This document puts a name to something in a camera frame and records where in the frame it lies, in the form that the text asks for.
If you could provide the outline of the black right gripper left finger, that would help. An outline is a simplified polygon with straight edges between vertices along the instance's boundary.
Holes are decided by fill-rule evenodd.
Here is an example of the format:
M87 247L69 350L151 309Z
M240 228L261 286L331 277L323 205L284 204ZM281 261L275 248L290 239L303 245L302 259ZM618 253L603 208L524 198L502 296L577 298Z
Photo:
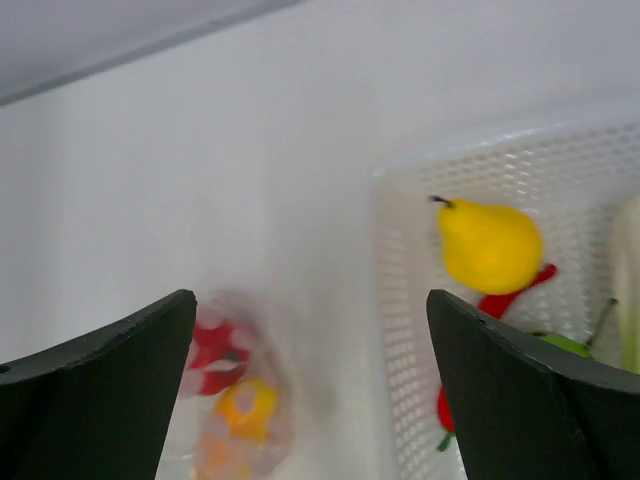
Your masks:
M1 366L4 479L152 479L196 299L178 290L112 324Z

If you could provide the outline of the yellow toy pear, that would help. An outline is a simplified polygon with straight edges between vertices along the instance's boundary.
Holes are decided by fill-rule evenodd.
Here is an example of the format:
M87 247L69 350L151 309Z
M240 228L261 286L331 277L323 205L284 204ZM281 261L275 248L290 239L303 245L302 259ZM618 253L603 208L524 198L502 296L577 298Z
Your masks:
M528 286L544 259L543 235L520 210L431 195L444 266L461 285L485 295Z

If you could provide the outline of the green toy pepper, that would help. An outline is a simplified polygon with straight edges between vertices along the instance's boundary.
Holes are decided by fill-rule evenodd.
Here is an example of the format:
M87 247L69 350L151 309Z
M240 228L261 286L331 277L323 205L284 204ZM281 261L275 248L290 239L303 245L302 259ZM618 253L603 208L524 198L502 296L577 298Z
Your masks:
M593 349L594 343L601 335L605 323L607 322L609 317L612 315L617 305L618 305L617 299L610 298L607 300L605 306L602 308L598 316L597 323L593 333L584 342L577 342L566 336L563 336L557 333L552 333L552 332L537 331L537 332L532 332L532 335L540 340L543 340L565 351L568 351L570 353L573 353L583 358L593 360L594 356L592 354L592 349Z

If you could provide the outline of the pale green toy celery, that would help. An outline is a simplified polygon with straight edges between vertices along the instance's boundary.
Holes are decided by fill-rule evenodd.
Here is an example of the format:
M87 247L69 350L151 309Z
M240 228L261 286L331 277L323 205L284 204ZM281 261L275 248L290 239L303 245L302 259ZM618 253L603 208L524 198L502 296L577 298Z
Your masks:
M611 239L612 294L622 349L622 366L639 373L639 196L614 218Z

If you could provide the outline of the red toy chili pepper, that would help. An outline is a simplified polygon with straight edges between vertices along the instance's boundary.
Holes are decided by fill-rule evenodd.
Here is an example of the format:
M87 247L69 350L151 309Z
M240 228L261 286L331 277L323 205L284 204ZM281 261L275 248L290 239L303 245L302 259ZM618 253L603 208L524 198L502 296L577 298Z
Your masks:
M478 301L476 307L489 316L501 320L510 306L522 294L551 280L557 274L557 271L558 269L554 264L545 264L527 287L505 295L485 295ZM438 391L436 413L439 423L444 430L444 436L437 446L437 451L445 452L455 437L456 432L443 386L440 386Z

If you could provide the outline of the clear polka dot zip bag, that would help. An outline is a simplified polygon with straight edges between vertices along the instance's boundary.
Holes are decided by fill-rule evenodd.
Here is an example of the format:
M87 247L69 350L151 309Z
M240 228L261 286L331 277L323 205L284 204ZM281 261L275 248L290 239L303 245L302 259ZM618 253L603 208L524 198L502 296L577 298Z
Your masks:
M198 300L159 479L269 479L292 451L292 389L254 298Z

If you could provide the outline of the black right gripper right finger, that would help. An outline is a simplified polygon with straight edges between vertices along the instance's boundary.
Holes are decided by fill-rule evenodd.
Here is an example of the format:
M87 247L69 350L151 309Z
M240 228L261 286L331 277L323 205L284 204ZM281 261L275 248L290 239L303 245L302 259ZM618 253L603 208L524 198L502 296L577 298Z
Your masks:
M430 336L470 479L636 479L639 377L553 346L441 289Z

